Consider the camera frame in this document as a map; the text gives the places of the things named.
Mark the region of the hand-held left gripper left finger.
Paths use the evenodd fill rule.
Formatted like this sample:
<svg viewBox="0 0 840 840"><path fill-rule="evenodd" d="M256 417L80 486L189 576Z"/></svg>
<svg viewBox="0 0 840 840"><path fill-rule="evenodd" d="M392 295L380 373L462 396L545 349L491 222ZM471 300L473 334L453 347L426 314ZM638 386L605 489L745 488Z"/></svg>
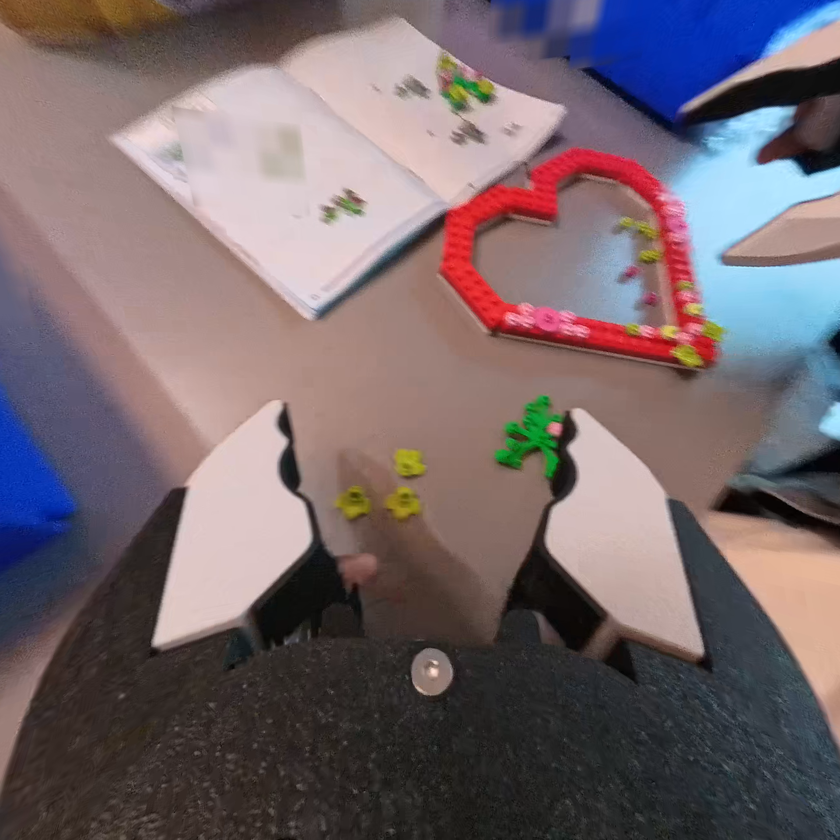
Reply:
<svg viewBox="0 0 840 840"><path fill-rule="evenodd" d="M263 405L187 479L153 651L230 631L268 647L266 604L320 543L287 409Z"/></svg>

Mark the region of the red heart lego frame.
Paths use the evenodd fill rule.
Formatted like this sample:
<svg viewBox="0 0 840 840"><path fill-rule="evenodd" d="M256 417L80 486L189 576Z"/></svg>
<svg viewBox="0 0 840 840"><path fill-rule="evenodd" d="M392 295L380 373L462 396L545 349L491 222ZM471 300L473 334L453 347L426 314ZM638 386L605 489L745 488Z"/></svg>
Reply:
<svg viewBox="0 0 840 840"><path fill-rule="evenodd" d="M662 327L584 318L569 310L510 302L475 265L478 234L491 224L518 220L555 225L560 194L586 177L620 187L648 211L647 251L658 271L659 299L670 307ZM438 276L489 335L695 373L720 354L722 330L709 320L690 253L684 203L638 162L585 148L571 148L537 164L528 186L495 185L449 211Z"/></svg>

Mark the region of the lego instruction booklet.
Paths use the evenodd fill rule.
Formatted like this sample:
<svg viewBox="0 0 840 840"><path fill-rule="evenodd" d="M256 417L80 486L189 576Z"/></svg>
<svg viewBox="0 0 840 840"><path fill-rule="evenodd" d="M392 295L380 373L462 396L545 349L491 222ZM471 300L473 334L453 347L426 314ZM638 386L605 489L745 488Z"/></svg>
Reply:
<svg viewBox="0 0 840 840"><path fill-rule="evenodd" d="M566 112L391 17L212 77L111 143L316 320L528 162Z"/></svg>

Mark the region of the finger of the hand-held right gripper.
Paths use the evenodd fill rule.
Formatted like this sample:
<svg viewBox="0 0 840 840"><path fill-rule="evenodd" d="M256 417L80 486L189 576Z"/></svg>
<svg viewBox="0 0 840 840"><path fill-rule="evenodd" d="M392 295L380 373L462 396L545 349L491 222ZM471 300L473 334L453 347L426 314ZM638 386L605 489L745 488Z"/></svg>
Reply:
<svg viewBox="0 0 840 840"><path fill-rule="evenodd" d="M839 22L742 68L683 104L685 125L719 122L767 108L792 107L839 92Z"/></svg>
<svg viewBox="0 0 840 840"><path fill-rule="evenodd" d="M721 263L798 266L839 258L839 193L790 206L731 245Z"/></svg>

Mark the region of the beige printed shirt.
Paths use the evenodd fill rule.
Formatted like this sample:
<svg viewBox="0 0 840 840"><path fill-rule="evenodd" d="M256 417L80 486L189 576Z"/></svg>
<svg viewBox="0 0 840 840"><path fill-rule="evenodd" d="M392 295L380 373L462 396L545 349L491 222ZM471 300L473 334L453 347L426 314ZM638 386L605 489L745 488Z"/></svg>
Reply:
<svg viewBox="0 0 840 840"><path fill-rule="evenodd" d="M838 741L838 532L721 511L701 523L777 626Z"/></svg>

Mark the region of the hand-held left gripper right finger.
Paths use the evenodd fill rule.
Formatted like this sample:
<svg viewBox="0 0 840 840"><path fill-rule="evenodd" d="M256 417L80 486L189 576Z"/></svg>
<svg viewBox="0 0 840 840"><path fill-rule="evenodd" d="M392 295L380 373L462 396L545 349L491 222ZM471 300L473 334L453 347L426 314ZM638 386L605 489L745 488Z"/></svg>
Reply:
<svg viewBox="0 0 840 840"><path fill-rule="evenodd" d="M563 422L570 489L556 490L542 543L549 558L595 608L582 653L607 659L621 642L686 662L706 647L670 497L655 474L581 408Z"/></svg>

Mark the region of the yellow plastic bin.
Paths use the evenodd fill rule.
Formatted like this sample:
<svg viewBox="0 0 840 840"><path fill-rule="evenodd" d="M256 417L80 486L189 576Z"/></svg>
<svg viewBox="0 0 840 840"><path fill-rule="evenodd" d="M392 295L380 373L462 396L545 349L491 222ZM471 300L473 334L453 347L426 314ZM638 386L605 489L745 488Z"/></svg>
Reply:
<svg viewBox="0 0 840 840"><path fill-rule="evenodd" d="M178 21L157 1L2 1L2 24L38 42L65 46L133 35Z"/></svg>

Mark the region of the blue plastic bin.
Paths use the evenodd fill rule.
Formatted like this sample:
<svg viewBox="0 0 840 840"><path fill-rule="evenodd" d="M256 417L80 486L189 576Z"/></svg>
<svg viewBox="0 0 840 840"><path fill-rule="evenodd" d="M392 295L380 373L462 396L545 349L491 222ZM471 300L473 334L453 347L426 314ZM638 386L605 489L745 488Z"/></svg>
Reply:
<svg viewBox="0 0 840 840"><path fill-rule="evenodd" d="M1 571L69 531L77 506L1 391Z"/></svg>
<svg viewBox="0 0 840 840"><path fill-rule="evenodd" d="M830 2L490 2L496 35L530 43L661 121L757 60L782 29Z"/></svg>

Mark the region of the green lego vine piece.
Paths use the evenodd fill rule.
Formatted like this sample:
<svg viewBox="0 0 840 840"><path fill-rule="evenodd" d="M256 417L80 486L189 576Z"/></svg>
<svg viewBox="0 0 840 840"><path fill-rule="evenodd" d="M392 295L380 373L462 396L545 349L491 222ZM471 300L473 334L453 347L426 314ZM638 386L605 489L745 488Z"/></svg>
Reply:
<svg viewBox="0 0 840 840"><path fill-rule="evenodd" d="M540 395L527 403L521 420L505 425L505 445L494 454L494 459L510 469L521 469L531 453L543 457L543 474L551 480L560 463L560 437L566 413L556 413L547 395Z"/></svg>

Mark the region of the person's right hand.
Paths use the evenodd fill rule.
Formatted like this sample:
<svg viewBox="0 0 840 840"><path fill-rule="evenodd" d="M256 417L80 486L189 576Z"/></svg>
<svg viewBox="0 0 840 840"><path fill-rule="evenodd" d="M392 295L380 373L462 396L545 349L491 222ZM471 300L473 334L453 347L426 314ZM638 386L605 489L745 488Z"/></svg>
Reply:
<svg viewBox="0 0 840 840"><path fill-rule="evenodd" d="M791 124L758 152L757 163L825 155L838 146L838 140L839 95L814 98L797 107Z"/></svg>

